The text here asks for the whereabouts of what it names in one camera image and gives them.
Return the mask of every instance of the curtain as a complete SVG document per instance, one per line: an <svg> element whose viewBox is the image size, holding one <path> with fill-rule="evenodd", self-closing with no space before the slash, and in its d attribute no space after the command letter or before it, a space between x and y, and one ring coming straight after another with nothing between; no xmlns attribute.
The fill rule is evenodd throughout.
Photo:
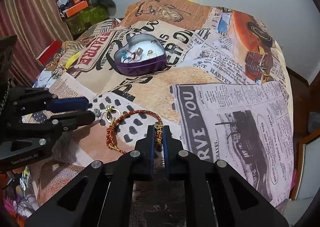
<svg viewBox="0 0 320 227"><path fill-rule="evenodd" d="M56 0L1 0L0 36L16 34L10 77L20 85L32 85L42 70L36 58L54 40L72 40Z"/></svg>

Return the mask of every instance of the bracelet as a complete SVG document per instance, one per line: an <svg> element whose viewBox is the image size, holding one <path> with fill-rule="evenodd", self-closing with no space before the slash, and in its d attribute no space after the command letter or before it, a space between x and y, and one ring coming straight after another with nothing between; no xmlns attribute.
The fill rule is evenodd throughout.
<svg viewBox="0 0 320 227"><path fill-rule="evenodd" d="M114 107L108 106L106 108L106 118L108 115L110 115L110 113L112 111L116 111L119 114L121 114L121 112L117 109L115 109ZM122 154L126 154L127 152L125 152L124 150L121 150L120 148L118 148L118 146L116 145L116 143L114 143L113 141L113 135L115 132L115 127L116 125L121 122L122 120L124 120L126 117L129 117L133 114L139 114L139 113L145 113L145 114L149 114L151 116L153 116L154 118L156 118L158 120L158 124L155 124L155 129L156 129L156 139L155 139L155 146L159 146L161 144L162 141L162 127L163 127L163 123L162 120L160 118L160 116L150 110L132 110L126 114L121 115L119 118L115 119L112 118L111 120L107 118L107 121L110 123L110 126L107 128L107 134L106 134L106 143L107 143L107 147L112 149L112 150L116 150Z"/></svg>

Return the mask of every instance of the printed newspaper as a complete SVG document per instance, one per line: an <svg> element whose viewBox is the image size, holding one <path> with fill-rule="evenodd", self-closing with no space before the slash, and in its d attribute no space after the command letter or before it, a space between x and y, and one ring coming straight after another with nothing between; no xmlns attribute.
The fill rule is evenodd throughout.
<svg viewBox="0 0 320 227"><path fill-rule="evenodd" d="M279 82L173 85L181 140L202 160L226 160L273 206L288 198L293 144Z"/></svg>

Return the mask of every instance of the heart-shaped tin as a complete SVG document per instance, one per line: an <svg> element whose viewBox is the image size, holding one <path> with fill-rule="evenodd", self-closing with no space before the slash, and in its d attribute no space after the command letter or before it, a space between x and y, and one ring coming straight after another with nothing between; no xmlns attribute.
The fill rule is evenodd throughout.
<svg viewBox="0 0 320 227"><path fill-rule="evenodd" d="M138 44L143 45L143 49L140 48L140 51L138 51L139 50L138 48L138 50L136 50L136 52L141 53L139 57L142 58L142 56L144 57L147 56L148 59L135 61L137 59L136 58L134 59L133 62L125 63L124 55L126 55L127 53L130 53L129 55L132 56L133 53L130 52L129 49L134 48L134 46ZM150 49L154 47L157 47L157 49L159 49L159 53L157 53L156 56L153 57L152 53L154 52L153 51L150 52ZM159 42L159 40L156 37L149 34L137 34L132 36L124 47L120 48L118 51L115 52L114 60L120 73L127 76L139 76L144 74L150 74L153 72L163 70L167 66L166 54L162 44Z"/></svg>

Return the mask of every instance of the bed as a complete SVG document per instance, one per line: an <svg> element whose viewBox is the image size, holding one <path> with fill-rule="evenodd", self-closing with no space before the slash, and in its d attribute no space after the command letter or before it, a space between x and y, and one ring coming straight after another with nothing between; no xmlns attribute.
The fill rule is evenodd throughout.
<svg viewBox="0 0 320 227"><path fill-rule="evenodd" d="M113 56L139 33L161 42L167 68L122 75ZM57 81L50 92L86 96L96 121L64 133L50 159L29 166L39 205L92 161L121 156L106 146L107 105L121 113L156 112L186 150L203 160L226 160L273 206L289 197L294 164L290 80L279 44L254 17L186 0L141 0L128 7L120 23L103 21L78 42L65 42L53 71ZM155 121L146 115L126 119L116 130L118 147L132 150ZM167 182L163 164L158 148L155 181L135 183L130 226L157 226L163 219L184 226L183 183Z"/></svg>

